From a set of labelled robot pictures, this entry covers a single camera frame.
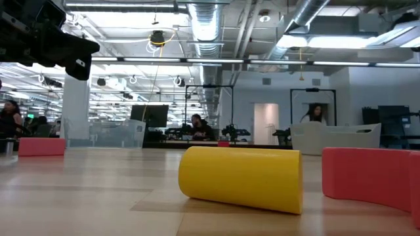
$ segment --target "yellow cable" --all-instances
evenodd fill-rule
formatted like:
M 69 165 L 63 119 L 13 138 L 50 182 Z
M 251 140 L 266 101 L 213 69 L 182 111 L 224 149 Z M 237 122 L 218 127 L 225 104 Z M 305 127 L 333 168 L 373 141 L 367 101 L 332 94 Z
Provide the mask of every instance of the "yellow cable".
M 299 58 L 302 61 L 302 48 L 299 49 Z M 299 78 L 299 80 L 304 81 L 304 78 L 303 78 L 303 65 L 301 65 L 301 78 Z
M 159 57 L 160 57 L 160 58 L 162 57 L 162 54 L 163 54 L 163 46 L 162 46 L 162 48 L 160 49 L 160 55 L 159 55 Z M 157 65 L 156 74 L 155 74 L 155 79 L 153 80 L 152 91 L 150 92 L 149 99 L 147 100 L 146 105 L 144 106 L 143 116 L 142 116 L 142 121 L 143 121 L 143 122 L 144 122 L 144 116 L 146 115 L 146 109 L 147 109 L 147 106 L 148 106 L 148 104 L 149 104 L 149 102 L 150 102 L 150 99 L 152 99 L 152 96 L 153 96 L 153 91 L 154 91 L 154 89 L 155 89 L 156 79 L 158 78 L 158 71 L 159 71 L 159 65 Z

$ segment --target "pink foam block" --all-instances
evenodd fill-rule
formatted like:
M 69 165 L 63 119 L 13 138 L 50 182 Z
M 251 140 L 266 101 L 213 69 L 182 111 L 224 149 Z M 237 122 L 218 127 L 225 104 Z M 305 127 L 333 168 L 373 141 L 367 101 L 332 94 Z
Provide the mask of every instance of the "pink foam block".
M 63 156 L 66 140 L 63 138 L 21 138 L 19 157 Z
M 366 201 L 412 212 L 417 225 L 420 220 L 418 157 L 405 150 L 325 148 L 322 191 L 334 199 Z
M 420 229 L 420 151 L 410 154 L 411 215 Z

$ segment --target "wooden floor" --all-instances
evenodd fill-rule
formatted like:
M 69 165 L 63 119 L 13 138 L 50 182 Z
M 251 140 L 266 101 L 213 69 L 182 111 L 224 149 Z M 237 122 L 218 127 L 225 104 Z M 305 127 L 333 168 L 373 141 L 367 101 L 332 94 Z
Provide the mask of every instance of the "wooden floor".
M 304 157 L 301 216 L 189 199 L 177 183 L 182 152 L 70 149 L 3 165 L 0 235 L 420 235 L 408 213 L 324 197 L 319 157 Z

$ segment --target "computer monitor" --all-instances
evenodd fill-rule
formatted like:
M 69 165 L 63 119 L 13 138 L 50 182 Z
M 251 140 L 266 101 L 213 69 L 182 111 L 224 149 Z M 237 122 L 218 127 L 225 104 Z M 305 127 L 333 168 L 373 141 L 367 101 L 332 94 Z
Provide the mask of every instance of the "computer monitor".
M 382 124 L 411 124 L 409 106 L 378 106 L 378 112 Z
M 142 120 L 144 109 L 146 109 L 146 113 L 144 114 L 144 120 Z M 144 121 L 152 128 L 165 128 L 168 119 L 168 111 L 168 105 L 134 105 L 131 109 L 130 119 Z

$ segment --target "yellow foam cylinder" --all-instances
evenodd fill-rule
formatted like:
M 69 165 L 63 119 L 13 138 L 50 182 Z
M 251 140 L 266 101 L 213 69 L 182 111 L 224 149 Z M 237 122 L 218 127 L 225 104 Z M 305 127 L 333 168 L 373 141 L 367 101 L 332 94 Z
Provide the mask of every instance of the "yellow foam cylinder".
M 178 182 L 189 197 L 302 213 L 300 151 L 191 147 Z

